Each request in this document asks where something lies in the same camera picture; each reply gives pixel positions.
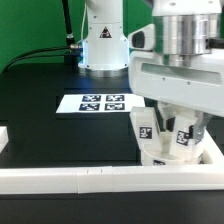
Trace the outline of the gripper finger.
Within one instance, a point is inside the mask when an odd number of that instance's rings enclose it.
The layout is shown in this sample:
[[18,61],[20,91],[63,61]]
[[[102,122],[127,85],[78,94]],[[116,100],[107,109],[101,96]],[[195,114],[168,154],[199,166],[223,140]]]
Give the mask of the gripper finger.
[[196,121],[189,127],[189,136],[198,144],[204,138],[206,127],[211,120],[212,115],[208,113],[197,113]]
[[162,117],[163,128],[165,130],[172,130],[174,127],[175,114],[171,104],[159,102],[157,104],[158,110]]

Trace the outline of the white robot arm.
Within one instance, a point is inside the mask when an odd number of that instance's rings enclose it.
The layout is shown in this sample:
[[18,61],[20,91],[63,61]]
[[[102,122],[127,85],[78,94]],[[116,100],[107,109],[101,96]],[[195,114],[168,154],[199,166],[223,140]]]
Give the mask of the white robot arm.
[[145,0],[152,22],[123,35],[122,0],[86,0],[88,35],[80,66],[94,74],[126,68],[133,93],[187,107],[204,122],[224,117],[224,0]]

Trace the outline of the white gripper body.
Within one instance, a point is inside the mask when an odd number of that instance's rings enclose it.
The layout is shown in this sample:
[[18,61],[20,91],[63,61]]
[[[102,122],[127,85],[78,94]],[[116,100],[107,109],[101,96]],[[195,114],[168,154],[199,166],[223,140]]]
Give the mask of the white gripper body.
[[133,51],[128,74],[136,95],[224,117],[224,50],[195,56],[190,67],[164,65],[156,53]]

